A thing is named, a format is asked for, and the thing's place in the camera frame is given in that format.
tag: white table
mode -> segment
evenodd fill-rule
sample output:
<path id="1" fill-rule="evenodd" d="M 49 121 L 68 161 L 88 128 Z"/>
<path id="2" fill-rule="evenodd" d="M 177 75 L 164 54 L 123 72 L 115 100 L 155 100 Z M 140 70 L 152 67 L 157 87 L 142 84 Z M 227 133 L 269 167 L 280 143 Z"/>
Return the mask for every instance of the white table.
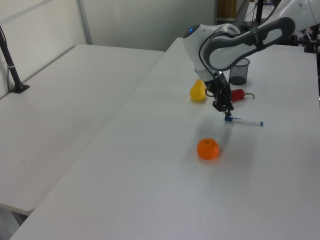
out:
<path id="1" fill-rule="evenodd" d="M 258 6 L 255 8 L 254 11 L 252 11 L 255 7 L 255 2 L 250 2 L 249 6 L 248 6 L 248 10 L 246 11 L 246 18 L 244 19 L 245 22 L 251 22 L 252 21 L 252 15 L 254 14 L 254 16 L 257 15 L 257 8 Z M 274 9 L 273 5 L 263 5 L 263 9 L 262 9 L 262 19 L 266 19 L 269 14 L 272 12 L 272 10 Z"/>
<path id="2" fill-rule="evenodd" d="M 179 38 L 12 240 L 318 240 L 316 56 L 272 46 L 249 58 L 242 88 L 256 99 L 233 114 L 264 127 L 190 101 L 197 75 Z M 197 157 L 208 137 L 216 164 Z"/>
<path id="3" fill-rule="evenodd" d="M 163 54 L 79 45 L 0 100 L 0 207 L 30 214 Z"/>

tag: black mesh cup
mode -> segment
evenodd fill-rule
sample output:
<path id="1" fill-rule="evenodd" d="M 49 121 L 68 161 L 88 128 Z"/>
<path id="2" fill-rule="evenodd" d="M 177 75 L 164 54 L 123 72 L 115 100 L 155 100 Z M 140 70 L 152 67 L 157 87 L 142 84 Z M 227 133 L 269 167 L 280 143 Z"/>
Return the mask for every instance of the black mesh cup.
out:
<path id="1" fill-rule="evenodd" d="M 250 61 L 246 58 L 241 59 L 230 69 L 229 83 L 233 85 L 242 85 L 247 82 L 248 68 Z"/>

